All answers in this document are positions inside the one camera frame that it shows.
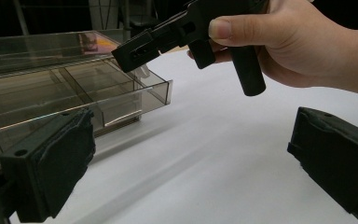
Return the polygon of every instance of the white surface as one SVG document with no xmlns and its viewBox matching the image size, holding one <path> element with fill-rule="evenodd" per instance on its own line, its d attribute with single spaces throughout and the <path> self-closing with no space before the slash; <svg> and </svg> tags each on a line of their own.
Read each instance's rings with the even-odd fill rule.
<svg viewBox="0 0 358 224">
<path fill-rule="evenodd" d="M 173 79 L 172 104 L 98 138 L 102 154 L 46 223 L 358 223 L 286 151 L 299 106 L 358 126 L 357 94 L 266 78 L 250 98 L 232 63 L 199 70 L 184 51 L 149 68 Z"/>
</svg>

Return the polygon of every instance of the hand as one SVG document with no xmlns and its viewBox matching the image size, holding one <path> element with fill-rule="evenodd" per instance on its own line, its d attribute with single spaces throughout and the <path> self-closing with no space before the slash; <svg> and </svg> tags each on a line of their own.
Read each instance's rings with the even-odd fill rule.
<svg viewBox="0 0 358 224">
<path fill-rule="evenodd" d="M 209 34 L 217 63 L 231 60 L 227 47 L 254 45 L 263 73 L 282 84 L 358 92 L 358 31 L 306 0 L 269 0 L 267 14 L 219 17 Z"/>
</svg>

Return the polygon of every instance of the screw hole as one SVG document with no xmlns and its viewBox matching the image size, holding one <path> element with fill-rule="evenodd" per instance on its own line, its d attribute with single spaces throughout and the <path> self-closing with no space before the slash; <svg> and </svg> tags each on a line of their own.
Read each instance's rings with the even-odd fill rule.
<svg viewBox="0 0 358 224">
<path fill-rule="evenodd" d="M 17 156 L 17 157 L 20 157 L 20 156 L 23 156 L 23 155 L 25 155 L 27 153 L 28 153 L 27 150 L 22 149 L 22 150 L 18 150 L 17 152 L 15 152 L 14 155 Z"/>
</svg>

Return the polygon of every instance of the tool grip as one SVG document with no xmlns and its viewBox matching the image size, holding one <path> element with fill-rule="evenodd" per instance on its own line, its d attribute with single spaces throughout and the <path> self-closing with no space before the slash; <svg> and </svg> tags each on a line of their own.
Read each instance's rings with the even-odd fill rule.
<svg viewBox="0 0 358 224">
<path fill-rule="evenodd" d="M 243 92 L 247 96 L 256 96 L 266 89 L 263 74 L 258 64 L 253 46 L 229 47 Z"/>
</svg>

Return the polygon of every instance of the clear plastic box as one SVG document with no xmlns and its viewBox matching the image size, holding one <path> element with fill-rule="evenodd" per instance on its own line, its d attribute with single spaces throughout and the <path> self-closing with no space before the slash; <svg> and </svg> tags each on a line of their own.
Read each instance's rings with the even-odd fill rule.
<svg viewBox="0 0 358 224">
<path fill-rule="evenodd" d="M 168 105 L 172 82 L 121 72 L 117 45 L 97 32 L 0 38 L 0 153 L 65 111 L 91 108 L 99 136 Z"/>
</svg>

